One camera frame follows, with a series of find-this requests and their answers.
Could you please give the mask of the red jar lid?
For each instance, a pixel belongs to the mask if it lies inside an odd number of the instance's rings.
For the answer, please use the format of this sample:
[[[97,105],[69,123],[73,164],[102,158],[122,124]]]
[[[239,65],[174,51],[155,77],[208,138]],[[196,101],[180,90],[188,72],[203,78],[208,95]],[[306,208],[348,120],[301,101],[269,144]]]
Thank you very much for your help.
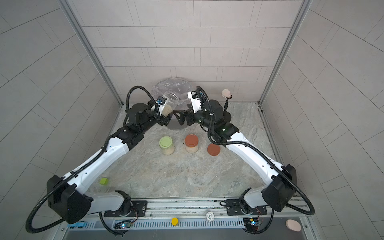
[[[207,147],[207,152],[211,156],[217,156],[220,154],[221,148],[219,145],[209,144]]]

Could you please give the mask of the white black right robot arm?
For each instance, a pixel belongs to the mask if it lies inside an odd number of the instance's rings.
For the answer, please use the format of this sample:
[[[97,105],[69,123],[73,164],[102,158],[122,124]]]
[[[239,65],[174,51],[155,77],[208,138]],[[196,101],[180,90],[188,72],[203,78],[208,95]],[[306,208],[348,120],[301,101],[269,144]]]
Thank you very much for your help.
[[[247,190],[241,196],[244,212],[258,206],[269,206],[277,212],[291,207],[289,201],[298,192],[297,173],[292,165],[282,165],[265,155],[250,143],[243,133],[231,123],[231,115],[218,101],[201,102],[194,99],[184,111],[173,114],[180,125],[199,124],[206,128],[208,138],[215,146],[223,146],[242,158],[262,178],[265,186]]]

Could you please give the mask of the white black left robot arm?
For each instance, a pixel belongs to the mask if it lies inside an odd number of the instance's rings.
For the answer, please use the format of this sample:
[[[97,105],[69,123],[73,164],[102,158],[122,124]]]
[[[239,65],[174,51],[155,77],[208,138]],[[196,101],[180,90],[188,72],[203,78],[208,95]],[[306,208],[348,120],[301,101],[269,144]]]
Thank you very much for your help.
[[[48,206],[69,224],[99,212],[113,212],[115,217],[131,214],[133,205],[127,193],[115,190],[107,194],[90,194],[88,189],[107,168],[131,151],[151,127],[167,125],[171,112],[172,107],[167,103],[133,105],[127,110],[127,123],[107,138],[101,150],[61,178],[53,176],[48,181],[48,190],[58,187],[48,198]]]

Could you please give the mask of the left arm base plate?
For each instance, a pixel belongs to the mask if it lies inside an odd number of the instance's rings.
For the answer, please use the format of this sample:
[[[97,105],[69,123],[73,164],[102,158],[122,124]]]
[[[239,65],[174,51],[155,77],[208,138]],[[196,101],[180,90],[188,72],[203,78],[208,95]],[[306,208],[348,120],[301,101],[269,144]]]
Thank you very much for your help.
[[[147,201],[126,202],[116,211],[105,211],[103,217],[106,218],[134,218],[144,217],[147,210]]]

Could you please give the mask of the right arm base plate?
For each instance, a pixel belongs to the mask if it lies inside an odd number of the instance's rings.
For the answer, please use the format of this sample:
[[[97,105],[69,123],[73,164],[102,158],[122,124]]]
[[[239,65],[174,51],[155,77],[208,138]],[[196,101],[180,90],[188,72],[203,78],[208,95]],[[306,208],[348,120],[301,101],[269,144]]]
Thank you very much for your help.
[[[245,201],[240,199],[227,199],[220,202],[220,205],[227,209],[228,216],[249,216],[249,215],[267,215],[267,209],[265,206],[257,206],[251,208]]]

